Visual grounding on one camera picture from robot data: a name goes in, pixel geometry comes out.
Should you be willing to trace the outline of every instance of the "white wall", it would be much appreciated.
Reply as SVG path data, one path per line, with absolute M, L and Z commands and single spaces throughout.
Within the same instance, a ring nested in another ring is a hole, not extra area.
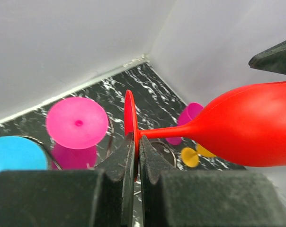
M 206 105 L 235 87 L 286 80 L 248 66 L 255 54 L 284 40 L 286 0 L 179 0 L 149 58 L 187 103 Z M 286 195 L 286 167 L 254 170 Z
M 0 0 L 0 119 L 147 53 L 175 0 Z

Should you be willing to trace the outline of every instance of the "yellow glass base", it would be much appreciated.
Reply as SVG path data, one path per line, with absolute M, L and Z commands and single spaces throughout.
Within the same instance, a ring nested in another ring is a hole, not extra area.
M 183 148 L 181 150 L 181 160 L 188 167 L 196 167 L 199 165 L 199 156 L 192 148 Z
M 216 155 L 214 155 L 213 153 L 206 150 L 200 144 L 197 144 L 197 153 L 204 156 L 204 157 L 216 157 Z

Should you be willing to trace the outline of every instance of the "metal ring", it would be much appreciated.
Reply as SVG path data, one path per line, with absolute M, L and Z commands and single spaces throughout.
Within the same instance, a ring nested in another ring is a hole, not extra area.
M 51 151 L 48 149 L 48 147 L 43 143 L 41 142 L 40 140 L 32 137 L 32 136 L 24 136 L 24 135 L 15 135 L 15 136 L 19 136 L 19 137 L 23 137 L 25 139 L 28 139 L 28 140 L 31 140 L 33 141 L 34 143 L 38 144 L 39 146 L 42 147 L 42 149 L 44 150 L 44 152 L 48 155 L 48 157 L 50 157 L 50 159 L 54 162 L 54 164 L 56 165 L 56 167 L 59 169 L 59 170 L 62 170 L 61 166 L 59 165 L 59 163 L 57 162 L 57 160 L 54 158 L 54 156 L 52 155 Z
M 175 154 L 172 152 L 172 149 L 166 143 L 163 143 L 162 141 L 152 141 L 151 144 L 153 144 L 153 143 L 162 145 L 164 148 L 166 148 L 172 154 L 173 161 L 174 161 L 174 167 L 177 168 L 177 159 L 176 159 Z M 141 193 L 141 191 L 135 192 L 134 196 L 138 195 L 140 193 Z
M 110 149 L 111 149 L 111 145 L 112 145 L 113 140 L 114 140 L 114 133 L 115 133 L 113 121 L 110 118 L 108 118 L 108 121 L 109 121 L 111 130 L 110 130 L 110 137 L 109 137 L 108 145 L 107 145 L 106 157 L 108 157 L 110 155 Z

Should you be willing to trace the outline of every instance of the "pink glass base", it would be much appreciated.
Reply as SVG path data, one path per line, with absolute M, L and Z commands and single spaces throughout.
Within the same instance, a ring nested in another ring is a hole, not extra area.
M 181 137 L 169 137 L 165 139 L 171 145 L 179 145 L 182 142 Z
M 70 149 L 55 144 L 52 154 L 62 169 L 88 169 L 95 165 L 97 160 L 97 147 L 93 146 L 86 149 Z

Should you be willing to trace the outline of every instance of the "marble floor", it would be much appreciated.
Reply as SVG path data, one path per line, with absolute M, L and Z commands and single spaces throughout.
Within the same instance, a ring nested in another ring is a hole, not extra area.
M 178 115 L 185 108 L 185 104 L 165 82 L 157 76 L 148 63 L 135 66 L 70 94 L 69 96 L 91 98 L 106 110 L 109 117 L 114 121 L 114 148 L 117 148 L 124 138 L 124 95 L 128 89 L 132 90 L 134 94 L 138 122 L 141 129 L 174 126 L 176 125 Z M 0 124 L 0 136 L 16 134 L 30 135 L 41 140 L 45 145 L 52 147 L 54 141 L 48 136 L 45 128 L 45 118 L 52 105 L 53 103 L 45 105 L 9 122 Z M 108 139 L 109 133 L 98 144 L 97 163 L 106 157 Z M 195 171 L 197 169 L 207 169 L 222 171 L 226 169 L 245 169 L 243 166 L 230 163 L 217 157 L 200 157 L 200 164 L 196 168 L 186 167 L 180 160 L 180 151 L 184 147 L 195 148 L 195 143 L 191 140 L 183 140 L 180 145 L 171 147 L 177 158 L 177 168 L 180 170 Z M 141 189 L 140 184 L 139 178 L 135 183 L 135 192 Z M 143 226 L 142 200 L 140 194 L 136 195 L 134 199 L 133 226 Z

